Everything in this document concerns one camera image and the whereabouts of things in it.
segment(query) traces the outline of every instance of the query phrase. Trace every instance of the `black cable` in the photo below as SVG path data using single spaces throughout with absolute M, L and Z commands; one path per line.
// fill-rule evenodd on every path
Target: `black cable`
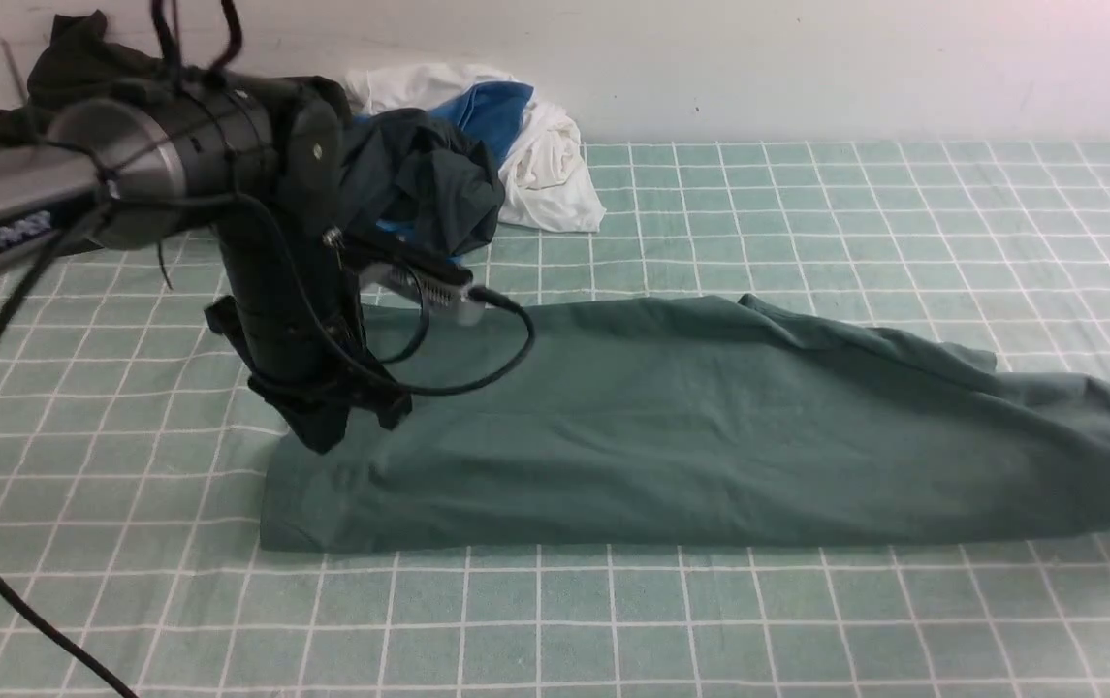
M 241 14 L 235 10 L 235 0 L 221 0 L 223 8 L 223 19 L 226 19 L 226 48 L 221 57 L 214 58 L 205 73 L 208 75 L 221 75 L 226 63 L 231 63 L 239 57 L 244 48 L 244 30 L 241 28 Z
M 150 21 L 154 23 L 154 34 L 159 39 L 164 77 L 171 82 L 173 91 L 179 93 L 183 80 L 183 58 L 180 57 L 180 44 L 171 36 L 171 28 L 165 23 L 164 3 L 165 0 L 150 0 Z
M 361 364 L 356 361 L 354 356 L 346 350 L 344 350 L 337 341 L 334 340 L 332 333 L 325 330 L 321 318 L 317 316 L 317 311 L 314 308 L 314 303 L 310 299 L 310 292 L 305 290 L 305 284 L 302 282 L 301 266 L 296 264 L 295 259 L 292 256 L 292 249 L 287 246 L 287 239 L 283 234 L 283 229 L 280 226 L 280 222 L 274 220 L 270 209 L 265 208 L 265 203 L 261 200 L 253 198 L 253 195 L 239 194 L 236 195 L 236 202 L 245 204 L 252 209 L 256 215 L 262 219 L 264 224 L 271 229 L 271 233 L 274 234 L 275 242 L 280 245 L 280 253 L 283 256 L 285 264 L 287 264 L 287 272 L 292 274 L 293 281 L 296 284 L 296 291 L 301 293 L 302 304 L 305 305 L 305 311 L 310 314 L 310 321 L 317 327 L 317 332 L 321 335 L 321 340 L 325 344 L 325 347 L 339 357 L 343 363 L 352 367 L 352 370 L 360 372 L 363 375 L 370 376 L 370 380 L 374 380 L 377 383 L 394 387 L 396 390 L 402 390 L 404 393 L 418 395 L 423 397 L 450 397 L 454 395 L 464 395 L 465 393 L 473 393 L 474 390 L 481 390 L 490 384 L 496 383 L 502 376 L 505 376 L 515 370 L 524 358 L 527 357 L 528 353 L 532 352 L 533 342 L 537 337 L 537 327 L 533 326 L 533 318 L 528 317 L 528 312 L 526 312 L 523 306 L 518 303 L 512 301 L 511 297 L 502 295 L 495 291 L 490 291 L 488 287 L 475 286 L 470 290 L 470 299 L 478 303 L 484 303 L 486 305 L 495 306 L 495 308 L 508 312 L 516 315 L 521 322 L 524 323 L 524 330 L 527 335 L 524 337 L 524 345 L 521 346 L 519 351 L 516 352 L 514 356 L 507 361 L 503 366 L 498 367 L 497 371 L 492 372 L 492 374 L 478 377 L 478 380 L 471 381 L 471 383 L 465 383 L 462 385 L 448 385 L 445 387 L 431 387 L 423 385 L 410 385 L 405 383 L 400 383 L 400 381 L 391 380 L 385 375 L 377 375 L 376 372 L 370 370 L 369 366 Z
M 417 291 L 418 305 L 421 305 L 421 318 L 417 321 L 417 331 L 413 333 L 412 340 L 408 340 L 408 344 L 404 344 L 404 348 L 401 348 L 394 356 L 379 358 L 379 363 L 383 366 L 407 362 L 408 358 L 412 358 L 413 354 L 417 353 L 417 350 L 421 350 L 421 345 L 425 344 L 425 336 L 430 334 L 430 297 L 427 297 L 425 284 L 421 282 L 421 275 L 417 274 L 417 270 L 412 269 L 412 264 L 408 264 L 408 262 L 395 260 L 391 264 L 400 266 L 400 270 L 408 274 L 408 279 L 412 279 L 413 287 Z
M 95 226 L 94 233 L 97 233 L 98 230 L 102 230 L 102 226 L 107 225 L 107 221 L 108 213 L 103 211 L 103 209 L 97 209 L 97 211 L 90 212 L 89 215 L 80 219 L 80 222 L 78 222 L 75 226 L 68 226 L 67 229 L 59 230 L 50 236 L 50 242 L 43 244 L 41 251 L 37 253 L 37 257 L 33 260 L 30 269 L 24 272 L 23 277 L 21 277 L 19 283 L 16 284 L 11 294 L 8 295 L 8 300 L 3 301 L 0 308 L 0 341 L 2 340 L 3 332 L 8 331 L 9 323 L 11 323 L 16 313 L 19 312 L 21 305 L 24 304 L 24 301 L 33 291 L 37 282 L 40 281 L 46 271 L 50 269 L 51 264 L 53 264 L 56 257 L 58 257 L 59 247 L 63 246 L 63 242 L 68 239 L 80 237 L 80 235 L 83 235 L 90 226 Z M 19 596 L 12 587 L 9 587 L 4 579 L 2 579 L 2 576 L 0 576 L 0 596 L 16 610 L 16 613 L 30 623 L 32 627 L 37 628 L 37 631 L 44 635 L 47 639 L 54 641 L 54 644 L 59 645 L 59 647 L 65 650 L 68 655 L 72 655 L 72 658 L 75 658 L 78 662 L 84 664 L 90 671 L 98 675 L 98 677 L 103 681 L 107 681 L 107 685 L 111 686 L 111 689 L 114 690 L 115 694 L 121 695 L 121 697 L 124 698 L 138 698 L 138 695 L 133 694 L 133 690 L 130 689 L 123 680 L 120 680 L 114 672 L 108 670 L 102 662 L 99 662 L 98 659 L 93 658 L 93 655 L 85 653 L 85 650 L 80 648 L 80 646 L 78 646 L 75 641 L 72 641 L 70 637 L 60 633 L 50 623 L 47 623 L 46 618 L 39 615 L 37 610 L 32 609 L 32 606 L 24 603 L 22 597 Z

